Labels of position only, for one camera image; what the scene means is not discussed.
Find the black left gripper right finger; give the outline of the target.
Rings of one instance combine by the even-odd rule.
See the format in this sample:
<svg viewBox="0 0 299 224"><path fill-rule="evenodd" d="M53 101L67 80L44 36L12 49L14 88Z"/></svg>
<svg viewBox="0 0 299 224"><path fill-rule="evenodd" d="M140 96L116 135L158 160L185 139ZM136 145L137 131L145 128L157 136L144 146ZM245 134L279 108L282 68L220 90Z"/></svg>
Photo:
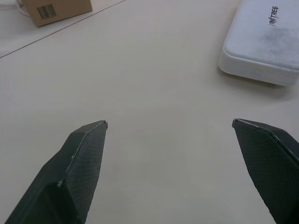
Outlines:
<svg viewBox="0 0 299 224"><path fill-rule="evenodd" d="M234 119L252 182L277 224L299 222L299 143L285 130Z"/></svg>

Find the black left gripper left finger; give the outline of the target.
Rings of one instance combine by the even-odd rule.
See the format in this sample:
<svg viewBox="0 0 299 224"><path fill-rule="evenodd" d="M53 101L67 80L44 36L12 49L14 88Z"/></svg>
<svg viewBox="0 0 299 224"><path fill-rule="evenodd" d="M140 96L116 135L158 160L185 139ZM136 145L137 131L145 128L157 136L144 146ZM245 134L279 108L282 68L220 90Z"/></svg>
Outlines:
<svg viewBox="0 0 299 224"><path fill-rule="evenodd" d="M7 224L84 224L100 176L108 129L100 120L73 131L40 169Z"/></svg>

